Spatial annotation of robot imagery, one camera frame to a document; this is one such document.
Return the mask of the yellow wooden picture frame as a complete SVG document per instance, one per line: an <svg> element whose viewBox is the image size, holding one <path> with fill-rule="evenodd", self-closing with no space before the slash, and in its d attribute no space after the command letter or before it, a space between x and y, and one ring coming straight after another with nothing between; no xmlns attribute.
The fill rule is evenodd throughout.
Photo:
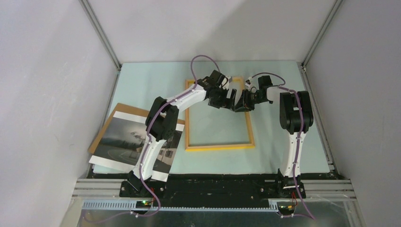
<svg viewBox="0 0 401 227"><path fill-rule="evenodd" d="M185 110L184 147L190 152L254 148L250 114L217 109L207 100L196 103Z"/></svg>

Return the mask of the brown cardboard backing board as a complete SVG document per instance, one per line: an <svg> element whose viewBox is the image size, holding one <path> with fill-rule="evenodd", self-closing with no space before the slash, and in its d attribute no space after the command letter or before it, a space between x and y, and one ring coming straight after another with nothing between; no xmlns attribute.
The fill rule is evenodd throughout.
<svg viewBox="0 0 401 227"><path fill-rule="evenodd" d="M146 135L147 115L147 110L118 103L90 145L88 152L93 154L103 138L112 142L142 142Z"/></svg>

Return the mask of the mountain landscape photo print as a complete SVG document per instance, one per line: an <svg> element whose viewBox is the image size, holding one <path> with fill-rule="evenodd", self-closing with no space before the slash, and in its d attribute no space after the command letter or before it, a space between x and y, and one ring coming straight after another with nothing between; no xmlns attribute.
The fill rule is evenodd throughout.
<svg viewBox="0 0 401 227"><path fill-rule="evenodd" d="M128 173L140 160L146 141L146 117L116 111L111 117L100 141L94 144L89 163ZM158 152L151 179L166 182L184 130L179 120L173 136L167 139Z"/></svg>

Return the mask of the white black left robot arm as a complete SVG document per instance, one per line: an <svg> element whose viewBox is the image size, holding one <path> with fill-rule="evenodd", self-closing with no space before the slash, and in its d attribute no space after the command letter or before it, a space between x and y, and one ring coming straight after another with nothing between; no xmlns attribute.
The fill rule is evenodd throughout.
<svg viewBox="0 0 401 227"><path fill-rule="evenodd" d="M153 174L153 167L163 144L173 137L178 123L178 115L192 105L209 101L214 108L230 109L235 101L236 92L227 97L231 77L214 70L210 76L196 80L183 92L165 99L157 97L145 121L146 138L140 157L129 172L127 181L131 191L138 197L144 197L149 192L146 182Z"/></svg>

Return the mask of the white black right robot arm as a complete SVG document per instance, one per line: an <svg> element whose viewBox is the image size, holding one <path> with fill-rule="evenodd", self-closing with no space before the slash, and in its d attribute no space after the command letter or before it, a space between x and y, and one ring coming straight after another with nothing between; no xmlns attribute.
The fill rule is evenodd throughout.
<svg viewBox="0 0 401 227"><path fill-rule="evenodd" d="M254 110L256 104L265 102L279 106L279 123L287 132L288 150L278 169L275 192L279 197L286 198L301 186L302 145L309 128L314 123L314 116L307 91L286 88L285 82L274 85L271 76L271 73L256 74L254 77L257 78L257 85L253 84L254 77L249 77L233 110L249 112Z"/></svg>

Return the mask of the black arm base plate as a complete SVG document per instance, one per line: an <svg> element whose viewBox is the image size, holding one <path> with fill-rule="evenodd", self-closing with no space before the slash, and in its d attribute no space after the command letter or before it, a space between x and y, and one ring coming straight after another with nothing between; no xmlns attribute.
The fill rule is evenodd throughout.
<svg viewBox="0 0 401 227"><path fill-rule="evenodd" d="M306 198L302 182L279 174L171 174L166 182L140 179L129 173L119 196L146 198L144 207L268 208L272 199Z"/></svg>

